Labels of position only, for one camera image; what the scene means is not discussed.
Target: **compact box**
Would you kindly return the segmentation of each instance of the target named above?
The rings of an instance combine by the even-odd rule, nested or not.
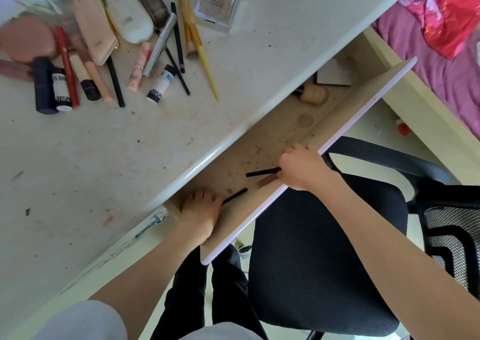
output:
[[[240,0],[197,0],[195,22],[198,25],[228,34]]]

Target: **forearm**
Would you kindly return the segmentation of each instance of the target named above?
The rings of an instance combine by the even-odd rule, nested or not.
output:
[[[335,173],[312,189],[338,221],[376,288],[417,340],[471,339],[480,304]]]
[[[158,246],[99,289],[90,299],[113,307],[129,340],[136,340],[171,278],[198,243],[188,228],[177,226]]]

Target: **red fabric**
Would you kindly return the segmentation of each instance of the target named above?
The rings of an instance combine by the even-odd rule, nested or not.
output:
[[[422,26],[427,44],[452,60],[480,23],[480,0],[400,0]]]

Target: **purple bedsheet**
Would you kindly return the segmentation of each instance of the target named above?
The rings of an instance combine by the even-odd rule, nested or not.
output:
[[[427,46],[415,16],[398,3],[372,26],[401,59],[418,57],[413,71],[480,139],[480,66],[477,61],[480,31],[475,31],[465,49],[449,62]]]

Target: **office chair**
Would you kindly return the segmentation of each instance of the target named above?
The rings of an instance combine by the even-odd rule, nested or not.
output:
[[[396,169],[412,184],[406,203],[399,188],[341,173],[365,202],[401,233],[408,213],[419,215],[425,251],[479,297],[480,187],[452,186],[435,164],[392,149],[341,137],[323,155],[338,153]],[[255,223],[249,299],[260,320],[282,327],[386,336],[398,319],[383,301],[347,236],[311,193],[287,189]]]

